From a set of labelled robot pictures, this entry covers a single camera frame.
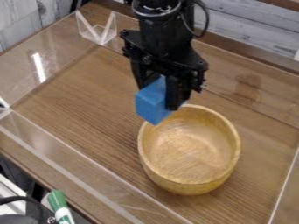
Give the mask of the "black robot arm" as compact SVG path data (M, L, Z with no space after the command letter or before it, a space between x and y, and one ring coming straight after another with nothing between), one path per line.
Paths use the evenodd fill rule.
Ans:
M202 0L134 0L139 28L123 30L123 55L130 58L135 82L146 88L166 78L164 107L176 110L203 90L208 62L192 48L195 9L207 11Z

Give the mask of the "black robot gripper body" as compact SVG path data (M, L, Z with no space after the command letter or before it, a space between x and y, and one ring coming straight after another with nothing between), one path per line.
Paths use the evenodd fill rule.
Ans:
M156 57L156 72L166 78L190 74L191 90L196 92L202 91L208 70L208 62L192 48L192 38L202 38L210 27L210 12L202 10L206 22L200 33L194 30L194 8L134 8L139 29L120 32L124 56Z

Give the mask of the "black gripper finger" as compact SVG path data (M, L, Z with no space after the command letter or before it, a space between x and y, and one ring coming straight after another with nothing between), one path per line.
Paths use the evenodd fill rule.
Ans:
M150 55L132 54L130 60L138 88L143 89L160 77L155 69L159 59Z
M176 110L191 97L192 76L183 73L179 76L170 75L166 78L166 108Z

